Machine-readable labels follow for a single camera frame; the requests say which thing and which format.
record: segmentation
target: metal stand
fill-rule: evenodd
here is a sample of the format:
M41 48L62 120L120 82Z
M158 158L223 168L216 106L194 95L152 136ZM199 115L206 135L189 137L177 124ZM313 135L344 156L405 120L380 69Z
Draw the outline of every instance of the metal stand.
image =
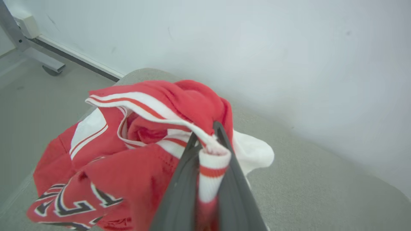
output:
M30 43L20 31L17 23L3 0L0 0L0 26L10 37L17 50L43 64L43 69L52 76L59 75L66 65L56 59L30 47Z

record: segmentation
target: metal leg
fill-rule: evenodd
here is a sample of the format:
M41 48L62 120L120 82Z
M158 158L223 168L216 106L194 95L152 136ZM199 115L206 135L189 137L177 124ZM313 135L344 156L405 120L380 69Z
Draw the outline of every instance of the metal leg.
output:
M8 34L18 51L43 64L43 69L52 76L57 76L65 68L65 64L30 47L30 43L20 31L17 23L3 0L0 0L0 25Z

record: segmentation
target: fabric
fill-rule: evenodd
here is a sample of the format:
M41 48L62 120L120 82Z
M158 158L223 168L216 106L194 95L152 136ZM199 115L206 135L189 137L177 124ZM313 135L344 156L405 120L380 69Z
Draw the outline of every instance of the fabric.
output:
M37 165L34 222L88 230L148 230L187 141L199 152L198 230L214 221L216 195L231 153L213 136L223 124L244 173L269 166L272 149L233 130L230 104L194 81L146 81L92 91L97 106L51 141Z

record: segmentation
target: black baseboard strip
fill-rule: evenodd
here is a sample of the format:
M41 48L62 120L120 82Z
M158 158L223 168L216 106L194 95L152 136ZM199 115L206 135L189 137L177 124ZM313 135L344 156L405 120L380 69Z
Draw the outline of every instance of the black baseboard strip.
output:
M83 67L85 67L85 68L87 68L87 69L89 69L89 70L91 70L91 71L93 71L93 72L95 72L95 73L97 73L97 74L99 74L99 75L102 75L102 76L104 76L104 77L106 77L106 78L108 78L108 79L110 79L110 80L112 80L112 81L114 81L114 82L119 81L118 78L110 75L109 73L104 72L104 71L102 71L102 70L100 70L100 69L98 69L98 68L95 68L95 67L93 67L92 65L90 65L90 64L88 64L88 63L85 63L85 62L79 60L78 58L75 58L75 57L73 57L73 56L71 56L71 55L69 55L69 54L67 54L67 53L65 53L65 52L63 52L63 51L61 51L61 50L53 47L53 46L50 46L50 45L48 45L47 43L45 43L45 42L43 42L43 41L40 41L40 40L38 40L38 39L29 39L29 40L32 41L32 42L34 42L35 44L38 44L38 45L46 48L46 49L49 50L49 51L52 51L52 52L54 52L54 53L56 53L56 54L58 54L58 55L60 55L60 56L62 56L62 57L64 57L64 58L66 58L66 59L68 59L68 60L70 60L70 61L72 61L72 62L75 62L75 63L77 63L78 65L81 65L81 66L83 66Z

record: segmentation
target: caster wheel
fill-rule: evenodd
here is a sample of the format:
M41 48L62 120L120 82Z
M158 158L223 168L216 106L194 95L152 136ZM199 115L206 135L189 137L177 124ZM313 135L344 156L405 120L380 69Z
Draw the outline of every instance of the caster wheel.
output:
M53 71L52 69L50 69L46 66L43 66L43 69L47 72L47 74L49 74L51 76L58 76L58 75L61 74L61 72L55 72L55 71Z

